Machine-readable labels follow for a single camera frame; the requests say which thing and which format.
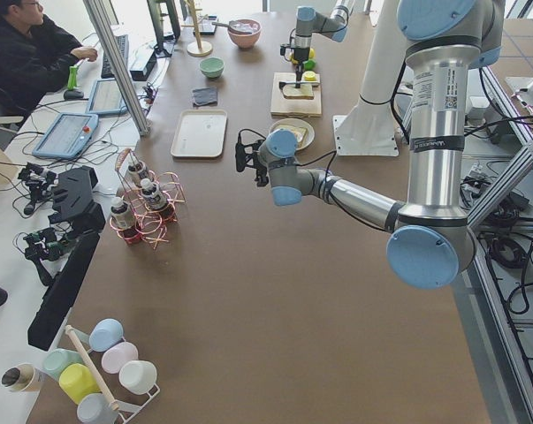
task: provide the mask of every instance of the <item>mug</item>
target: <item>mug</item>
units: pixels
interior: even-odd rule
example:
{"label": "mug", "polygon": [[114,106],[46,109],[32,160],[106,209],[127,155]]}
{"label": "mug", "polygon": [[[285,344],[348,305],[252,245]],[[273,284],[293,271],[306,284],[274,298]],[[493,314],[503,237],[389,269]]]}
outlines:
{"label": "mug", "polygon": [[113,424],[118,417],[118,410],[113,411],[105,396],[91,393],[78,405],[78,420],[85,424]]}
{"label": "mug", "polygon": [[67,367],[60,375],[58,384],[76,405],[85,396],[101,391],[89,368],[82,364]]}
{"label": "mug", "polygon": [[95,325],[89,335],[89,345],[96,352],[105,352],[123,339],[123,326],[117,320],[106,318]]}
{"label": "mug", "polygon": [[42,368],[46,374],[58,381],[62,372],[71,364],[76,363],[83,364],[79,353],[58,348],[54,349],[44,358]]}
{"label": "mug", "polygon": [[101,366],[109,374],[118,373],[121,368],[131,360],[139,358],[136,346],[129,342],[115,344],[101,357]]}
{"label": "mug", "polygon": [[39,391],[46,374],[32,364],[20,364],[16,368],[19,370],[19,378],[14,384],[9,386],[10,391]]}
{"label": "mug", "polygon": [[135,395],[143,395],[152,389],[156,377],[156,367],[147,360],[131,360],[118,372],[121,385]]}

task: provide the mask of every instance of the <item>blue joint cap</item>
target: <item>blue joint cap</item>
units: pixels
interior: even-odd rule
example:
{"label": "blue joint cap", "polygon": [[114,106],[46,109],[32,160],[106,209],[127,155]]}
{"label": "blue joint cap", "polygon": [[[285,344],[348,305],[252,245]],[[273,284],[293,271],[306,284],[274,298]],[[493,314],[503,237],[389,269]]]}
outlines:
{"label": "blue joint cap", "polygon": [[298,141],[293,132],[282,128],[271,132],[264,143],[270,153],[281,159],[293,157],[295,149],[298,148]]}
{"label": "blue joint cap", "polygon": [[502,50],[502,47],[497,47],[496,49],[488,50],[482,53],[477,60],[475,60],[470,66],[469,69],[482,68],[483,66],[489,66],[498,62],[499,53]]}
{"label": "blue joint cap", "polygon": [[388,240],[386,256],[393,272],[419,289],[443,287],[459,273],[459,258],[449,240],[420,225],[396,230]]}
{"label": "blue joint cap", "polygon": [[409,40],[429,40],[456,27],[475,3],[476,0],[400,0],[398,26]]}
{"label": "blue joint cap", "polygon": [[296,17],[304,22],[315,20],[316,10],[311,6],[299,6]]}
{"label": "blue joint cap", "polygon": [[343,26],[342,28],[343,29],[339,29],[337,32],[333,33],[333,36],[331,38],[333,41],[342,42],[343,40],[345,40],[346,27]]}
{"label": "blue joint cap", "polygon": [[272,196],[276,206],[289,206],[301,202],[301,191],[287,185],[272,187]]}

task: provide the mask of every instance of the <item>hand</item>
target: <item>hand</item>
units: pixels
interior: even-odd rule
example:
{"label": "hand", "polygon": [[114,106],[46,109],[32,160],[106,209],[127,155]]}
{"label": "hand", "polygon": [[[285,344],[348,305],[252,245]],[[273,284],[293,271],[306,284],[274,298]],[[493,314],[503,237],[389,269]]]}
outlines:
{"label": "hand", "polygon": [[77,47],[73,49],[70,53],[76,56],[79,60],[87,59],[88,62],[94,62],[95,60],[97,60],[97,50],[95,50],[95,48],[91,46]]}

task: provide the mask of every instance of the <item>black shirt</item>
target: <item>black shirt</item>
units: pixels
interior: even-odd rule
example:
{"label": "black shirt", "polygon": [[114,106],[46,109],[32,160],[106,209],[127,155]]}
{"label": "black shirt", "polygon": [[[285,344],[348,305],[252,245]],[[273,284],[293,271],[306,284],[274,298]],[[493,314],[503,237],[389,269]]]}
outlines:
{"label": "black shirt", "polygon": [[70,66],[78,62],[70,51],[81,46],[46,15],[30,34],[25,37],[0,15],[0,103],[25,116],[46,93],[67,84]]}

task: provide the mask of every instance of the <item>pink bowl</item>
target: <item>pink bowl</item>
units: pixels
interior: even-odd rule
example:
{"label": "pink bowl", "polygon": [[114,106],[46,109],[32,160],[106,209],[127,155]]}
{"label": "pink bowl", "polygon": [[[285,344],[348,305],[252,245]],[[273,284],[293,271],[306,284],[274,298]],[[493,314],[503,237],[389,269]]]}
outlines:
{"label": "pink bowl", "polygon": [[249,49],[256,44],[256,42],[260,38],[260,33],[262,32],[263,28],[260,25],[260,22],[257,22],[252,19],[237,20],[239,22],[242,22],[243,24],[249,24],[252,27],[254,25],[258,26],[258,30],[253,32],[252,34],[234,34],[231,29],[227,29],[227,33],[229,34],[229,37],[231,37],[232,42],[234,42],[241,49]]}

